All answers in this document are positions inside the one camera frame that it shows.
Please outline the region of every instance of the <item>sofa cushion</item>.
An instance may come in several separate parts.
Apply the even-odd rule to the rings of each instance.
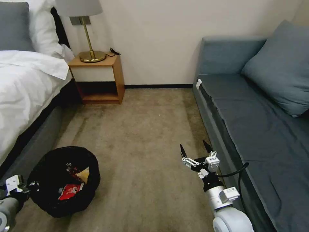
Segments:
[[[220,134],[229,136],[223,139],[231,159],[241,160],[242,164],[249,162],[247,173],[276,229],[308,231],[307,113],[292,118],[239,74],[200,75],[199,78],[201,93],[219,113],[220,119],[215,121],[225,125]]]
[[[283,21],[242,73],[286,113],[309,109],[309,28]]]

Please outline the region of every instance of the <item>gray upholstered bed base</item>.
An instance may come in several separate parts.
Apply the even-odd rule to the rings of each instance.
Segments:
[[[4,183],[7,178],[15,174],[21,174],[24,180],[27,181],[34,166],[40,161],[43,155],[53,148],[61,127],[62,114],[63,109],[61,106],[53,109],[14,161],[13,165],[11,165],[1,178],[1,183]]]

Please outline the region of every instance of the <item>trash bin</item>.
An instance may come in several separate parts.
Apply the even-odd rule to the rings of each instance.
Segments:
[[[81,147],[63,147],[48,152],[28,178],[33,202],[55,218],[85,210],[99,183],[98,161]]]

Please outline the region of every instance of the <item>gray throw pillow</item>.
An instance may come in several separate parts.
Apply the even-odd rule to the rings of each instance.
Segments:
[[[309,109],[309,28],[283,21],[242,70],[286,113]]]
[[[34,52],[29,35],[29,4],[0,2],[0,51]]]

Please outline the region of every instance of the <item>white wall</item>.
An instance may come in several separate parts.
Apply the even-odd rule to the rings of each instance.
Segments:
[[[268,35],[292,20],[301,0],[100,0],[88,26],[95,49],[121,52],[126,84],[192,83],[208,35]],[[88,50],[82,26],[62,18],[75,54]]]
[[[293,21],[301,26],[309,26],[309,0],[303,0]]]

